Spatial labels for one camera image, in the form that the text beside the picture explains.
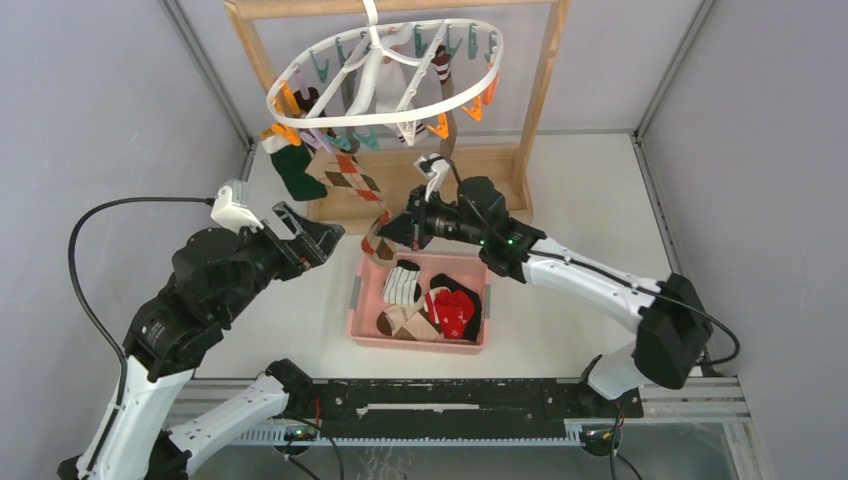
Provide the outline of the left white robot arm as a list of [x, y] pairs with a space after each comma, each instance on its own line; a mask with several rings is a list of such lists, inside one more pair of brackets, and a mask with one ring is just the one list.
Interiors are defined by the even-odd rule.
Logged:
[[282, 239], [256, 227], [213, 227], [188, 238], [172, 257], [165, 286], [135, 314], [125, 339], [113, 342], [120, 373], [86, 451], [62, 461], [62, 479], [185, 479], [211, 455], [262, 420], [305, 414], [312, 379], [288, 359], [271, 363], [241, 394], [173, 429], [165, 420], [206, 353], [273, 281], [323, 265], [343, 227], [309, 220], [288, 204], [274, 214]]

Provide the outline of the beige brown patch sock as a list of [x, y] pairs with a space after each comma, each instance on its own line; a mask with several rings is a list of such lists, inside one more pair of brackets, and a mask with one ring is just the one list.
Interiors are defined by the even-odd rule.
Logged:
[[423, 303], [389, 306], [377, 317], [376, 327], [384, 336], [405, 341], [433, 342], [441, 335]]

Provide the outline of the red christmas sock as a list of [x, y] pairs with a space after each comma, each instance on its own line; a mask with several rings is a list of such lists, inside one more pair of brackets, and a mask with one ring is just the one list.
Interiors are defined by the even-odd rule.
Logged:
[[431, 289], [425, 295], [429, 323], [446, 339], [464, 337], [476, 312], [472, 299], [462, 290]]

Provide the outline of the white round clip hanger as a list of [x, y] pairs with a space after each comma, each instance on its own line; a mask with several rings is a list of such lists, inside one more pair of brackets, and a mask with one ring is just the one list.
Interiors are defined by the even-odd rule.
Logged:
[[[382, 23], [375, 2], [362, 5], [363, 26], [314, 43], [272, 80], [266, 107], [276, 135], [293, 145], [345, 149], [352, 134], [377, 148], [374, 129], [384, 126], [413, 146], [421, 130], [449, 137], [448, 116], [456, 110], [482, 120], [497, 90], [505, 50], [499, 28], [467, 18]], [[426, 77], [447, 75], [435, 63], [439, 58], [470, 61], [476, 80], [420, 102]]]

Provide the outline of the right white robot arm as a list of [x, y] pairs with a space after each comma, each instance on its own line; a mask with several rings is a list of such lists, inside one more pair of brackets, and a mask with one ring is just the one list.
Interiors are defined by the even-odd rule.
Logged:
[[419, 250], [432, 239], [479, 246], [488, 269], [522, 284], [566, 292], [634, 334], [619, 350], [596, 357], [581, 378], [579, 406], [605, 415], [624, 393], [647, 384], [679, 390], [713, 332], [692, 283], [672, 274], [639, 277], [593, 261], [512, 217], [503, 195], [483, 176], [462, 180], [444, 202], [421, 185], [380, 236]]

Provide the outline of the black white striped sock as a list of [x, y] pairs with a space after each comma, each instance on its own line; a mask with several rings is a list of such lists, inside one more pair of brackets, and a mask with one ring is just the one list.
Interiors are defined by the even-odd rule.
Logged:
[[421, 267], [417, 263], [398, 260], [384, 282], [382, 301], [394, 305], [414, 305], [421, 296], [420, 273]]

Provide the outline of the brown argyle sock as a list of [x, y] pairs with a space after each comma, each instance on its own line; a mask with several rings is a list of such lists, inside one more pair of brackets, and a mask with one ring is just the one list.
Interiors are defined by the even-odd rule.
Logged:
[[336, 151], [329, 153], [317, 150], [305, 172], [315, 177], [328, 190], [336, 188], [351, 198], [357, 198], [371, 206], [381, 209], [380, 214], [370, 223], [360, 243], [362, 252], [378, 266], [391, 269], [397, 265], [396, 245], [378, 234], [378, 230], [388, 223], [393, 215], [390, 204], [377, 185], [359, 165], [351, 153]]

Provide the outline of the dark green sock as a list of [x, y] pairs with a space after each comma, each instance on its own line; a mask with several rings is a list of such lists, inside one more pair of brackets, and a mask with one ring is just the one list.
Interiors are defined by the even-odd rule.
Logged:
[[309, 202], [327, 196], [326, 186], [306, 172], [312, 161], [312, 151], [306, 145], [287, 145], [271, 153], [270, 159], [295, 201]]

